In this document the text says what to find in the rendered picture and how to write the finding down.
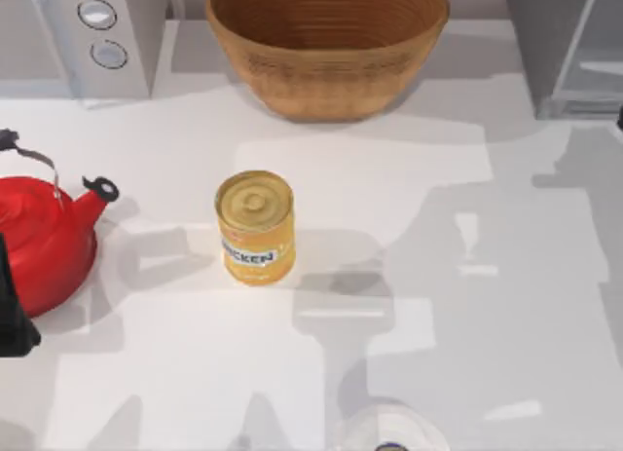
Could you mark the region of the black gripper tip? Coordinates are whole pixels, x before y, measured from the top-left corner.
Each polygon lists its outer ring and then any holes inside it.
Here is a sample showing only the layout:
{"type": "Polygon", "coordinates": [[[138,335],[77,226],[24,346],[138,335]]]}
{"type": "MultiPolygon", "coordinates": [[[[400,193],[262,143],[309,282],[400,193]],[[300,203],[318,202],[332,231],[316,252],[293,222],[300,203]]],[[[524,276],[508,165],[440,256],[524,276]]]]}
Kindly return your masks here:
{"type": "Polygon", "coordinates": [[[25,357],[41,344],[41,334],[21,306],[0,234],[0,358],[25,357]]]}

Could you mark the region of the pale microwave oven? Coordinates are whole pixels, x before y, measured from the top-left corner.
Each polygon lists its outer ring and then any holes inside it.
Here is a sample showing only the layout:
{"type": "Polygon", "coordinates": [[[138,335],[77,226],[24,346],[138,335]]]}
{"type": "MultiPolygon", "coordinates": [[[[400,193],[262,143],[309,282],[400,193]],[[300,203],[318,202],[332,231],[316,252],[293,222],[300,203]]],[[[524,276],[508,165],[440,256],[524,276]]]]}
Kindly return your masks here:
{"type": "Polygon", "coordinates": [[[84,1],[0,0],[0,98],[150,97],[168,0],[105,0],[118,17],[108,30],[80,21],[77,7],[84,1]],[[105,69],[92,60],[92,43],[105,39],[127,50],[123,68],[105,69]]]}

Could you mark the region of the white round object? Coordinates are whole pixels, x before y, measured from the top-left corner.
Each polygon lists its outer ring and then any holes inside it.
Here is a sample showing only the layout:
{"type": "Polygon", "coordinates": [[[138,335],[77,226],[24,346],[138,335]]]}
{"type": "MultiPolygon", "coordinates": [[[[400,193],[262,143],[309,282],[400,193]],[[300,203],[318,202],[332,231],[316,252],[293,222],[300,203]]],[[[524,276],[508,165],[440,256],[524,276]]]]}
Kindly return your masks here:
{"type": "Polygon", "coordinates": [[[345,420],[334,451],[452,451],[447,438],[412,408],[376,403],[345,420]]]}

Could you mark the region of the microwave knob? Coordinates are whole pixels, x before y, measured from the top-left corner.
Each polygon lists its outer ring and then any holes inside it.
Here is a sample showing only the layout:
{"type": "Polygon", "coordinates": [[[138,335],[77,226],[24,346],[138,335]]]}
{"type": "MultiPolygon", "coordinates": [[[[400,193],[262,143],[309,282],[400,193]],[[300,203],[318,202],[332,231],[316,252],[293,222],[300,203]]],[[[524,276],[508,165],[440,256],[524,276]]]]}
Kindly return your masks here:
{"type": "Polygon", "coordinates": [[[80,21],[94,30],[108,30],[117,22],[114,7],[105,0],[89,0],[81,2],[77,7],[80,21]]]}
{"type": "Polygon", "coordinates": [[[112,40],[98,40],[92,43],[90,48],[92,60],[100,67],[117,70],[128,63],[127,50],[112,40]]]}

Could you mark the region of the woven wooden basket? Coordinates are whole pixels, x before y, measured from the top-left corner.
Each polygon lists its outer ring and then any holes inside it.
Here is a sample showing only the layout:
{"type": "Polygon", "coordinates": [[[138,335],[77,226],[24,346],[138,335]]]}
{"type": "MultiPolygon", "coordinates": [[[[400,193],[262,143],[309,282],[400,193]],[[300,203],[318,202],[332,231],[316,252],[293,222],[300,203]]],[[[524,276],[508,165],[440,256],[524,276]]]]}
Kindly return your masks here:
{"type": "Polygon", "coordinates": [[[206,0],[242,82],[275,114],[349,122],[384,111],[414,81],[449,0],[206,0]]]}

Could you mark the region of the red kettle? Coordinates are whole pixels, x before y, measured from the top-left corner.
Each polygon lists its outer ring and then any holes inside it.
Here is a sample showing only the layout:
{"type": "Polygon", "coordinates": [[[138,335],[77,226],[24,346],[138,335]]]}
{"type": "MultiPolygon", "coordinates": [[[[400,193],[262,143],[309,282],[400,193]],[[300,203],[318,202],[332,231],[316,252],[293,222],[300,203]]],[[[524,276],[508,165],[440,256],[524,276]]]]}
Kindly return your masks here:
{"type": "Polygon", "coordinates": [[[51,182],[0,177],[0,235],[19,302],[32,318],[63,304],[86,280],[97,250],[95,223],[120,196],[105,177],[82,182],[86,192],[74,200],[57,173],[51,182]]]}

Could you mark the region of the yellow can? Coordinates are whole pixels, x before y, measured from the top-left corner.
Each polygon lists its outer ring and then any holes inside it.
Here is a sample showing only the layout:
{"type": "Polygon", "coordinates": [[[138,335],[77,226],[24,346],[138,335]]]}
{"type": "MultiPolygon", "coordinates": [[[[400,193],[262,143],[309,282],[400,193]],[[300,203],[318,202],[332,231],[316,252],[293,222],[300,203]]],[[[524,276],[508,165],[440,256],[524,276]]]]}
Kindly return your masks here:
{"type": "Polygon", "coordinates": [[[294,194],[278,174],[246,170],[227,178],[214,199],[223,262],[238,282],[268,285],[296,260],[294,194]]]}

